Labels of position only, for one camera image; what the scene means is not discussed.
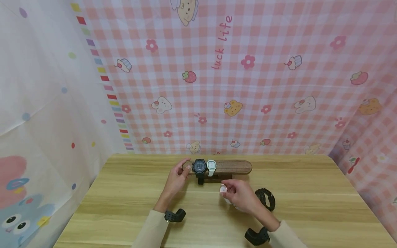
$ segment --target wood grain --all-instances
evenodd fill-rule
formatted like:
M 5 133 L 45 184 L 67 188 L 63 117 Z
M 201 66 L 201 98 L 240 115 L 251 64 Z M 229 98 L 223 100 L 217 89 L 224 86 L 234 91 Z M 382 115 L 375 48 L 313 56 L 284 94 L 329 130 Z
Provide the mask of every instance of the wood grain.
M 127 248 L 140 231 L 179 155 L 113 155 L 65 228 L 55 248 Z M 247 160 L 252 188 L 276 198 L 275 215 L 284 219 L 310 248 L 391 248 L 395 242 L 334 162 L 321 155 L 199 155 L 214 160 Z M 251 216 L 226 205 L 219 183 L 189 183 L 171 210 L 183 208 L 182 223 L 171 223 L 165 248 L 245 248 Z M 259 247 L 270 247 L 267 244 Z
M 246 160 L 215 160 L 216 170 L 214 175 L 247 175 L 252 170 L 252 164 Z M 190 165 L 193 167 L 194 160 L 189 160 L 183 164 L 183 168 Z

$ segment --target curtain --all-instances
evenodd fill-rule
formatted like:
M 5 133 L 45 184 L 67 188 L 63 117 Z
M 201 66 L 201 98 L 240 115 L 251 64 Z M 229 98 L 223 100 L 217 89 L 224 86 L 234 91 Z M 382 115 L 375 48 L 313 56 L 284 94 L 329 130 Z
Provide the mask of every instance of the curtain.
M 116 152 L 326 154 L 397 240 L 396 12 L 1 0 L 0 240 L 51 247 Z

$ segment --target person's right hand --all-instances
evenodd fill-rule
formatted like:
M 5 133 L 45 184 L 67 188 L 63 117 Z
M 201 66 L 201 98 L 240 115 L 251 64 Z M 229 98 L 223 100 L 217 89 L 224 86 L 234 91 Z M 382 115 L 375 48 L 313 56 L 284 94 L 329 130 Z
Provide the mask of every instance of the person's right hand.
M 223 180 L 222 183 L 227 187 L 227 192 L 223 192 L 222 196 L 244 212 L 254 214 L 257 209 L 263 208 L 249 183 L 237 179 Z

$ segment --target pink gingham fabric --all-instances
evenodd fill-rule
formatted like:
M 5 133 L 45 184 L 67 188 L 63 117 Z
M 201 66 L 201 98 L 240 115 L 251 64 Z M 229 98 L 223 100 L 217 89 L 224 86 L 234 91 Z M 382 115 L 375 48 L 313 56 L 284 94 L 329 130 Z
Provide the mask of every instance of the pink gingham fabric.
M 136 153 L 329 154 L 397 239 L 397 3 L 81 8 Z

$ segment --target sleeve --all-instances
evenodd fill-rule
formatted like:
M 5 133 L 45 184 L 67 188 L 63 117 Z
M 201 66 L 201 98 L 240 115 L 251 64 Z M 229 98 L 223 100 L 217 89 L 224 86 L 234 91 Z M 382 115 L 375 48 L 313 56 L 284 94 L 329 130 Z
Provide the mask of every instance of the sleeve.
M 307 248 L 285 221 L 276 231 L 269 232 L 269 237 L 272 248 Z
M 167 227 L 164 213 L 151 210 L 131 248 L 160 248 Z

